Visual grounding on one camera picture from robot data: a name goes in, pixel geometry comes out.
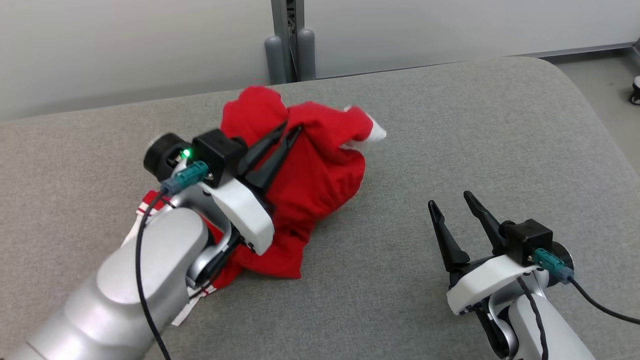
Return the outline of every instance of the gray cylinder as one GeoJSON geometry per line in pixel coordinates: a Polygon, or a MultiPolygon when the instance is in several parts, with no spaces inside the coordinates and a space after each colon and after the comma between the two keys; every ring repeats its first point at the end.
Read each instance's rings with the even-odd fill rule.
{"type": "Polygon", "coordinates": [[[311,29],[298,32],[298,79],[316,79],[316,36],[311,29]]]}
{"type": "Polygon", "coordinates": [[[268,37],[264,41],[264,52],[267,55],[267,66],[269,67],[269,83],[271,85],[286,83],[287,75],[282,55],[282,40],[279,37],[268,37]]]}

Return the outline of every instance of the floor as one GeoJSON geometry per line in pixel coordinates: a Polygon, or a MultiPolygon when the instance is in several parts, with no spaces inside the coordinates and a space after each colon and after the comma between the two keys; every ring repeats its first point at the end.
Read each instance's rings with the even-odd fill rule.
{"type": "Polygon", "coordinates": [[[626,49],[545,60],[578,86],[640,175],[640,106],[627,101],[634,77],[640,76],[640,56],[626,49]]]}

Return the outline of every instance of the cable connector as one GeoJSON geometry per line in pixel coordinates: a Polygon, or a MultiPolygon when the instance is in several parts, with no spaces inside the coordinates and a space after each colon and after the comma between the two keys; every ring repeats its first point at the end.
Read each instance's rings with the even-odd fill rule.
{"type": "Polygon", "coordinates": [[[209,174],[209,167],[204,161],[194,161],[186,169],[180,171],[175,176],[169,177],[160,184],[160,191],[172,196],[191,185],[195,185],[204,180],[209,174]]]}
{"type": "Polygon", "coordinates": [[[566,266],[564,261],[543,248],[536,249],[533,252],[533,262],[565,285],[569,283],[569,276],[574,277],[573,270],[566,266]]]}

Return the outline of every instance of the gray upholstered surface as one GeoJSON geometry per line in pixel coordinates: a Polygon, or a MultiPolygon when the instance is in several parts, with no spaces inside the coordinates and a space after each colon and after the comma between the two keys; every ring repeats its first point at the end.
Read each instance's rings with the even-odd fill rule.
{"type": "MultiPolygon", "coordinates": [[[[313,234],[302,280],[245,274],[165,333],[175,359],[493,359],[477,319],[447,307],[428,220],[435,199],[462,247],[488,255],[463,190],[499,220],[551,227],[594,298],[640,316],[640,180],[552,65],[501,58],[276,89],[287,104],[361,105],[389,136],[369,150],[360,193],[313,234]]],[[[118,247],[154,185],[141,165],[148,141],[217,126],[236,95],[0,124],[0,355],[118,247]]],[[[596,358],[640,357],[640,327],[571,287],[548,297],[596,358]]]]}

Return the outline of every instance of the black cable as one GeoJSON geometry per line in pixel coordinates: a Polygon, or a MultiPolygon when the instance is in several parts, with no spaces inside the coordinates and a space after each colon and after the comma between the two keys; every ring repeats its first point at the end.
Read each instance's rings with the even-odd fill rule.
{"type": "Polygon", "coordinates": [[[620,320],[624,320],[624,321],[626,321],[626,322],[635,323],[635,324],[640,325],[640,319],[636,319],[636,318],[632,318],[631,316],[626,316],[626,315],[619,314],[619,313],[617,313],[617,312],[615,312],[615,311],[611,311],[611,310],[607,309],[606,307],[604,307],[604,306],[602,306],[602,305],[598,304],[595,300],[593,300],[593,299],[592,299],[592,298],[587,294],[587,292],[586,292],[586,291],[584,291],[584,289],[582,288],[582,286],[580,286],[580,284],[578,284],[578,282],[577,282],[577,281],[576,281],[572,276],[567,277],[567,279],[568,279],[568,280],[569,280],[569,281],[570,281],[570,282],[575,286],[575,288],[576,288],[576,289],[578,289],[578,291],[580,292],[580,294],[582,294],[582,296],[583,296],[585,299],[587,299],[587,301],[588,301],[591,305],[595,306],[598,310],[602,311],[603,313],[605,313],[605,314],[607,314],[607,315],[611,315],[611,316],[613,316],[613,317],[615,317],[615,318],[618,318],[618,319],[620,319],[620,320]]]}
{"type": "Polygon", "coordinates": [[[169,200],[165,199],[164,197],[162,197],[162,202],[164,203],[164,205],[169,205],[173,209],[175,209],[175,205],[173,205],[169,200]]]}
{"type": "Polygon", "coordinates": [[[189,300],[193,300],[193,299],[197,298],[198,295],[200,295],[206,288],[208,288],[211,284],[213,284],[213,282],[218,278],[218,276],[222,272],[222,268],[224,268],[225,265],[227,264],[227,259],[228,258],[225,258],[225,260],[224,260],[224,262],[222,262],[221,266],[218,267],[218,269],[213,273],[213,275],[209,278],[209,280],[207,282],[205,282],[205,284],[202,285],[200,287],[200,289],[198,289],[198,291],[196,291],[193,294],[191,294],[191,296],[189,297],[189,300]]]}
{"type": "Polygon", "coordinates": [[[140,296],[140,305],[142,305],[142,311],[145,313],[145,318],[147,318],[147,323],[149,324],[149,328],[158,343],[158,347],[160,347],[160,351],[164,355],[165,360],[171,360],[171,356],[169,355],[169,351],[166,349],[164,342],[162,341],[162,337],[160,337],[160,332],[158,331],[154,319],[151,317],[151,312],[149,311],[149,305],[147,304],[147,299],[145,298],[145,292],[142,288],[142,275],[140,272],[140,253],[142,252],[142,234],[145,230],[145,226],[147,225],[147,219],[149,218],[149,214],[151,213],[151,209],[153,209],[158,201],[160,201],[164,192],[159,192],[156,197],[151,201],[147,210],[145,210],[145,214],[142,215],[142,221],[140,222],[140,228],[138,228],[138,237],[136,238],[136,283],[138,285],[138,295],[140,296]]]}
{"type": "Polygon", "coordinates": [[[531,304],[531,310],[536,315],[536,323],[538,324],[538,329],[540,330],[540,345],[542,345],[542,360],[549,359],[549,349],[547,347],[547,335],[545,334],[545,328],[542,326],[542,316],[540,316],[540,311],[538,311],[538,305],[536,305],[536,301],[533,300],[533,296],[531,295],[531,291],[522,280],[522,277],[518,277],[518,284],[524,291],[524,295],[529,299],[529,303],[531,304]]]}

